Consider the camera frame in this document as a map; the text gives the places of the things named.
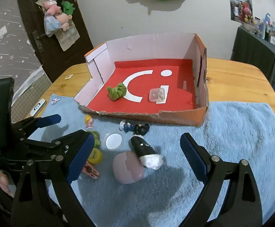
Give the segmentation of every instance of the blue towel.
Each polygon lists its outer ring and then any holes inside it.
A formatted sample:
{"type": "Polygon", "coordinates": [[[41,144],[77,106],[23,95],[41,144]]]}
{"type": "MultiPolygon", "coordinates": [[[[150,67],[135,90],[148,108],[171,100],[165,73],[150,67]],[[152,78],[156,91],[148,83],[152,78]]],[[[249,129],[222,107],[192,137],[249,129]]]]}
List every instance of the blue towel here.
{"type": "MultiPolygon", "coordinates": [[[[70,97],[48,105],[43,117],[60,114],[57,125],[38,129],[30,139],[51,142],[53,139],[84,129],[84,117],[70,97]]],[[[120,119],[93,115],[94,127],[101,139],[118,130],[120,119]]],[[[202,127],[150,124],[144,139],[165,156],[165,164],[157,171],[145,169],[145,178],[129,185],[118,183],[112,171],[113,158],[129,151],[132,133],[118,151],[100,149],[104,158],[96,165],[98,180],[81,173],[71,186],[83,208],[98,227],[177,227],[187,215],[203,183],[197,181],[182,150],[180,136],[189,132],[211,155],[223,161],[249,161],[261,196],[263,222],[275,211],[275,115],[266,103],[210,102],[202,127]]],[[[217,217],[228,186],[225,181],[210,219],[217,217]]],[[[50,197],[57,202],[52,185],[50,197]]]]}

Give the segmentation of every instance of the dark green tablecloth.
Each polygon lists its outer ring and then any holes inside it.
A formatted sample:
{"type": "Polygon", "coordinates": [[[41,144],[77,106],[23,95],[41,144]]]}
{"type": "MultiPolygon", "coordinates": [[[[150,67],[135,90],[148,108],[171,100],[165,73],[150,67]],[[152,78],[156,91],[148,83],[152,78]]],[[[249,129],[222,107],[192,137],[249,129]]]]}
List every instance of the dark green tablecloth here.
{"type": "Polygon", "coordinates": [[[270,84],[275,84],[275,45],[239,27],[231,60],[258,67],[270,84]]]}

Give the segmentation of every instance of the green plush toy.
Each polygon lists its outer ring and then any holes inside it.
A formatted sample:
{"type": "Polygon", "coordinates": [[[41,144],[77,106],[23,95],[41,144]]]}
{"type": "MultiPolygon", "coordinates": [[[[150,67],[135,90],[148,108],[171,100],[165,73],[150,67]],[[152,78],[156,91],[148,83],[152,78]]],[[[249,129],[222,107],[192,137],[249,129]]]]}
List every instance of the green plush toy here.
{"type": "Polygon", "coordinates": [[[75,10],[75,8],[73,7],[73,4],[70,2],[62,2],[62,6],[64,9],[64,13],[67,15],[72,15],[73,14],[73,10],[75,10]]]}
{"type": "Polygon", "coordinates": [[[95,137],[95,146],[94,146],[94,148],[98,148],[101,145],[99,132],[97,132],[97,131],[89,131],[89,132],[92,133],[93,136],[95,137]]]}
{"type": "Polygon", "coordinates": [[[110,100],[116,101],[117,99],[124,97],[127,92],[127,88],[123,83],[119,83],[115,88],[107,87],[110,100]]]}

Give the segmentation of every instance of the blue gripper pad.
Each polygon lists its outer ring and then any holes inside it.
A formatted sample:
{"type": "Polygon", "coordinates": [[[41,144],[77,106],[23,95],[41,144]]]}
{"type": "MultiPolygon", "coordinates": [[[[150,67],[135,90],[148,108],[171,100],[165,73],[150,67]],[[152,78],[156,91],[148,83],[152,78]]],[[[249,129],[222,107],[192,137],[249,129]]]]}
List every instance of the blue gripper pad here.
{"type": "Polygon", "coordinates": [[[85,165],[89,155],[92,152],[93,147],[95,146],[95,137],[90,133],[86,138],[82,146],[78,149],[75,156],[72,158],[68,166],[68,176],[67,182],[71,184],[72,181],[78,179],[83,166],[85,165]]]}
{"type": "Polygon", "coordinates": [[[189,133],[180,137],[180,147],[197,180],[206,184],[207,174],[211,169],[210,154],[204,147],[199,146],[189,133]]]}
{"type": "Polygon", "coordinates": [[[40,118],[36,123],[35,126],[38,128],[44,128],[50,125],[55,125],[61,122],[62,118],[58,114],[50,115],[47,117],[40,118]]]}

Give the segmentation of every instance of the dark wooden door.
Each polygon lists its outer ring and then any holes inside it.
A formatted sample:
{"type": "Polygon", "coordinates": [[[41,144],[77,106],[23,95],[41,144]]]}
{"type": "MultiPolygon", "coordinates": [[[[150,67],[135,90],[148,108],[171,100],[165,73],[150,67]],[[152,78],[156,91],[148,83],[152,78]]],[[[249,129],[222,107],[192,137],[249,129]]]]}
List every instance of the dark wooden door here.
{"type": "Polygon", "coordinates": [[[38,0],[17,0],[20,14],[26,32],[35,50],[35,54],[43,65],[43,69],[49,79],[55,81],[70,66],[85,62],[84,54],[93,49],[85,23],[80,13],[76,0],[65,0],[73,3],[75,10],[72,14],[72,20],[80,35],[80,38],[66,51],[63,51],[58,40],[52,37],[43,36],[40,38],[43,53],[40,53],[32,35],[33,31],[37,31],[38,35],[45,33],[44,29],[44,13],[36,4],[38,0]]]}

